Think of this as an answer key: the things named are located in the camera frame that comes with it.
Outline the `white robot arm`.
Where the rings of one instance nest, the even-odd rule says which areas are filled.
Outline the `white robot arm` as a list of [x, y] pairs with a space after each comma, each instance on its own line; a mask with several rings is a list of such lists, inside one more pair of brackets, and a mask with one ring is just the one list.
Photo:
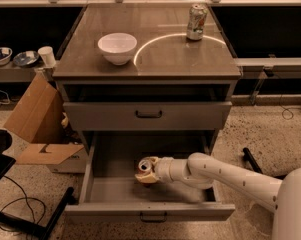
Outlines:
[[217, 180], [274, 214], [272, 240], [301, 240], [301, 168], [280, 180], [196, 152], [186, 159], [144, 157], [137, 170], [142, 184], [181, 182], [206, 189]]

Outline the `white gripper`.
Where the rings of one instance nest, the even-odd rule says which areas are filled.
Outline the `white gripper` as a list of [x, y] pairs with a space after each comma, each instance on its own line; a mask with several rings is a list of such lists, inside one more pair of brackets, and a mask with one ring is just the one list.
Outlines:
[[190, 172], [186, 159], [149, 156], [142, 158], [139, 162], [140, 165], [146, 165], [148, 163], [155, 165], [155, 174], [136, 174], [135, 178], [142, 184], [154, 184], [158, 180], [165, 183], [172, 183], [175, 181], [185, 183], [189, 179]]

